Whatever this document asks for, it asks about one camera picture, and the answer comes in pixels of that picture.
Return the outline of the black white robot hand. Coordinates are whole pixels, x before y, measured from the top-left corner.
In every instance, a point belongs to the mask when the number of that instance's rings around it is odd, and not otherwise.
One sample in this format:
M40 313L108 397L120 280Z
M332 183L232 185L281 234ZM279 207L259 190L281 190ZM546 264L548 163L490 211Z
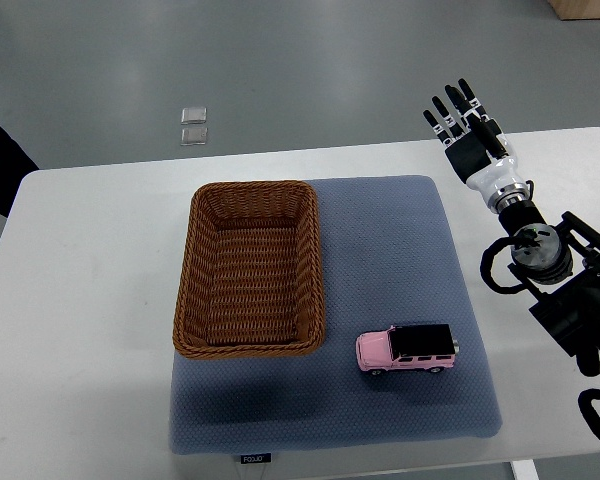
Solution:
M528 200L529 186L518 174L516 155L506 151L487 125L492 118L469 83L460 78L458 87L447 84L444 89L460 122L438 96L432 97L432 103L450 134L461 138L454 140L430 110L424 110L423 116L445 146L445 155L456 175L469 189L481 194L489 210L504 210L513 203Z

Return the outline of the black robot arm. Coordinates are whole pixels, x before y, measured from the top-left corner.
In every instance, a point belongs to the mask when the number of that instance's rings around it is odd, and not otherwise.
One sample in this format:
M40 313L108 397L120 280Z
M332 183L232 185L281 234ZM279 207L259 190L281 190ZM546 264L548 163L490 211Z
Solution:
M600 233L570 212L549 224L533 201L534 184L468 82L445 88L424 111L458 178L478 192L505 230L482 254L480 275L494 292L529 292L532 316L575 359L600 372Z

